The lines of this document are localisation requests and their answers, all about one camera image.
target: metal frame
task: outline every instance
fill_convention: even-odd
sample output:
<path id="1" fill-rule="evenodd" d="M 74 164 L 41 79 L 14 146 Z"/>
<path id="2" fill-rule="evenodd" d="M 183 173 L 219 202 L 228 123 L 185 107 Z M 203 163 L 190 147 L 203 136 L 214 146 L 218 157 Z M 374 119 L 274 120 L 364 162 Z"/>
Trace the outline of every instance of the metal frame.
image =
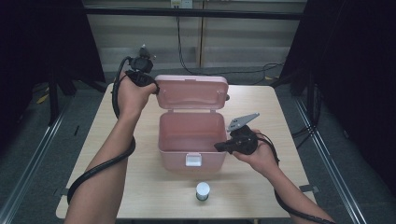
<path id="1" fill-rule="evenodd" d="M 304 13 L 266 12 L 266 11 L 231 11 L 187 8 L 156 8 L 156 7 L 57 7 L 37 6 L 39 13 L 80 13 L 90 15 L 125 15 L 125 16 L 169 16 L 169 17 L 205 17 L 205 18 L 240 18 L 299 21 L 306 16 Z"/>
<path id="2" fill-rule="evenodd" d="M 307 114 L 306 107 L 303 101 L 300 98 L 295 99 L 297 108 L 300 112 L 301 117 L 305 123 L 307 128 L 312 127 L 312 122 Z M 366 224 L 366 220 L 364 219 L 363 213 L 359 207 L 358 202 L 353 197 L 347 183 L 345 182 L 344 178 L 341 176 L 340 171 L 338 170 L 334 160 L 332 159 L 332 154 L 330 153 L 329 149 L 327 149 L 326 145 L 324 144 L 323 139 L 321 138 L 319 131 L 317 129 L 313 129 L 311 132 L 311 138 L 317 147 L 318 153 L 323 160 L 323 163 L 329 172 L 330 177 L 332 178 L 332 182 L 334 183 L 335 187 L 337 188 L 338 194 L 340 195 L 346 210 L 348 211 L 353 223 Z"/>
<path id="3" fill-rule="evenodd" d="M 67 109 L 69 108 L 72 102 L 72 98 L 70 97 L 64 109 L 62 110 L 59 117 L 50 125 L 46 133 L 44 134 L 43 138 L 38 144 L 38 147 L 35 150 L 35 154 L 33 155 L 32 159 L 30 159 L 29 164 L 26 166 L 20 180 L 18 181 L 17 185 L 15 186 L 14 190 L 12 190 L 11 194 L 8 196 L 5 204 L 0 210 L 0 223 L 1 224 L 8 224 L 11 223 L 12 219 L 14 218 L 15 214 L 18 211 L 18 208 L 21 205 L 23 197 L 25 196 L 27 190 L 29 189 L 33 177 L 38 170 L 41 162 L 44 160 L 44 157 L 50 147 L 50 143 L 52 142 L 53 137 L 58 132 L 59 127 L 64 119 L 64 114 L 66 113 Z"/>

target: box lid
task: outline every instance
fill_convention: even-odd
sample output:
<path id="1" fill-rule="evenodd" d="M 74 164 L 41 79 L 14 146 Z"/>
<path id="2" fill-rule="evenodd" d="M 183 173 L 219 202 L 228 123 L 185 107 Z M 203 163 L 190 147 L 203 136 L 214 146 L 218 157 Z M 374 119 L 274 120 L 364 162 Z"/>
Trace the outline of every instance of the box lid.
<path id="1" fill-rule="evenodd" d="M 224 77 L 159 75 L 158 104 L 163 109 L 221 109 L 227 97 Z"/>

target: wire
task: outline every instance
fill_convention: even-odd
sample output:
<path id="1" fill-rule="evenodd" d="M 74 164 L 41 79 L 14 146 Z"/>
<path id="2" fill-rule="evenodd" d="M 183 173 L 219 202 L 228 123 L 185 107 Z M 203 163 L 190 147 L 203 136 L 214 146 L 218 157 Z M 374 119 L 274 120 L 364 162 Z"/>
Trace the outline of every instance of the wire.
<path id="1" fill-rule="evenodd" d="M 308 135 L 303 139 L 303 141 L 301 141 L 301 143 L 296 147 L 297 150 L 300 148 L 300 146 L 302 146 L 302 145 L 305 143 L 306 140 L 308 140 L 308 138 L 309 138 L 310 135 L 311 135 L 311 133 L 308 134 Z"/>
<path id="2" fill-rule="evenodd" d="M 258 133 L 258 134 L 264 137 L 264 138 L 258 138 L 258 139 L 265 142 L 271 148 L 271 150 L 273 151 L 273 154 L 274 154 L 274 159 L 276 160 L 276 164 L 279 165 L 279 158 L 277 157 L 276 149 L 275 149 L 275 146 L 274 146 L 273 142 L 271 141 L 271 139 L 263 133 Z M 303 218 L 305 220 L 313 221 L 313 222 L 320 223 L 320 224 L 335 224 L 334 222 L 331 222 L 327 219 L 323 219 L 321 217 L 314 217 L 314 216 L 308 215 L 306 213 L 302 213 L 302 212 L 292 209 L 291 207 L 289 207 L 287 204 L 285 204 L 282 201 L 280 196 L 277 194 L 276 190 L 274 190 L 274 193 L 275 193 L 275 197 L 276 197 L 276 200 L 279 203 L 279 205 L 288 213 L 295 215 L 297 217 Z"/>
<path id="3" fill-rule="evenodd" d="M 304 127 L 300 131 L 298 131 L 297 133 L 292 133 L 291 137 L 292 138 L 300 137 L 301 135 L 306 134 L 308 132 L 308 130 L 309 130 L 309 128 Z"/>
<path id="4" fill-rule="evenodd" d="M 120 79 L 120 73 L 122 71 L 122 67 L 124 66 L 126 61 L 130 61 L 132 60 L 131 57 L 125 57 L 121 64 L 120 64 L 120 68 L 119 71 L 116 74 L 115 80 L 114 80 L 114 84 L 113 84 L 113 91 L 112 91 L 112 104 L 113 104 L 113 109 L 114 109 L 114 113 L 116 114 L 116 117 L 119 117 L 120 114 L 120 109 L 118 106 L 118 93 L 119 93 L 119 86 L 120 86 L 120 82 L 126 77 L 123 77 L 122 79 Z M 134 137 L 132 138 L 132 142 L 131 142 L 131 146 L 122 154 L 120 154 L 119 156 L 109 160 L 109 161 L 105 161 L 93 168 L 91 168 L 91 170 L 85 172 L 84 174 L 82 174 L 79 178 L 77 178 L 75 180 L 75 182 L 73 182 L 72 186 L 70 187 L 69 191 L 67 191 L 67 203 L 70 203 L 74 193 L 76 192 L 76 190 L 78 189 L 78 187 L 84 183 L 85 181 L 87 181 L 89 178 L 93 177 L 94 175 L 98 174 L 99 172 L 105 170 L 106 168 L 128 158 L 132 153 L 134 153 L 134 149 L 136 147 L 136 141 L 134 140 Z"/>
<path id="5" fill-rule="evenodd" d="M 189 72 L 191 75 L 194 76 L 221 76 L 221 75 L 230 75 L 230 74 L 253 74 L 253 73 L 261 73 L 263 72 L 263 76 L 260 80 L 253 82 L 253 83 L 249 83 L 249 84 L 244 84 L 244 85 L 257 85 L 260 82 L 262 82 L 265 79 L 265 71 L 268 71 L 270 69 L 276 68 L 278 66 L 284 65 L 284 63 L 268 63 L 266 65 L 264 65 L 262 67 L 262 69 L 260 70 L 254 70 L 254 71 L 232 71 L 232 72 L 221 72 L 221 73 L 211 73 L 211 74 L 207 74 L 207 73 L 201 73 L 201 72 L 193 72 L 191 71 L 189 68 L 187 68 L 186 64 L 184 63 L 184 59 L 183 59 L 183 52 L 182 52 L 182 47 L 181 47 L 181 38 L 180 38 L 180 18 L 176 17 L 177 20 L 177 46 L 178 46 L 178 58 L 180 60 L 180 64 L 181 66 L 187 71 Z"/>
<path id="6" fill-rule="evenodd" d="M 314 120 L 312 120 L 312 123 L 314 126 L 318 126 L 319 123 L 319 117 L 320 117 L 320 111 L 321 111 L 321 105 L 322 105 L 322 94 L 320 90 L 318 89 L 318 85 L 315 85 L 315 115 L 314 115 Z"/>

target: white latch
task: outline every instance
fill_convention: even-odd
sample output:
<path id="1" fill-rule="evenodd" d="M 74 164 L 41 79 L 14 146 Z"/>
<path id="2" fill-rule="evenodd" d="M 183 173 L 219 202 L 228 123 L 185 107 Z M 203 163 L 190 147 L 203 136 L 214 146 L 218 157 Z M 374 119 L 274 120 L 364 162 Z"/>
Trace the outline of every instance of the white latch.
<path id="1" fill-rule="evenodd" d="M 202 156 L 200 153 L 187 153 L 186 166 L 202 166 Z"/>

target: person's arm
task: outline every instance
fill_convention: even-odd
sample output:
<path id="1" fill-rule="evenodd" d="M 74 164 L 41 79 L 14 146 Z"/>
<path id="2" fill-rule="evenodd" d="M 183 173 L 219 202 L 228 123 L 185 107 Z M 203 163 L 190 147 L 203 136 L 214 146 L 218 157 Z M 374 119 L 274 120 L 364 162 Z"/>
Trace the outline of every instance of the person's arm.
<path id="1" fill-rule="evenodd" d="M 119 119 L 87 170 L 128 149 L 142 109 L 155 90 L 154 84 L 140 88 L 128 77 L 122 80 Z M 69 204 L 64 223 L 114 223 L 120 209 L 127 162 L 127 159 L 120 161 L 81 184 Z"/>
<path id="2" fill-rule="evenodd" d="M 240 161 L 244 161 L 261 175 L 266 177 L 273 185 L 279 197 L 290 208 L 314 217 L 320 217 L 333 221 L 332 218 L 319 206 L 306 197 L 280 170 L 277 166 L 271 148 L 260 141 L 259 146 L 251 155 L 234 152 L 233 155 Z M 294 223 L 312 223 L 308 220 L 290 215 Z"/>

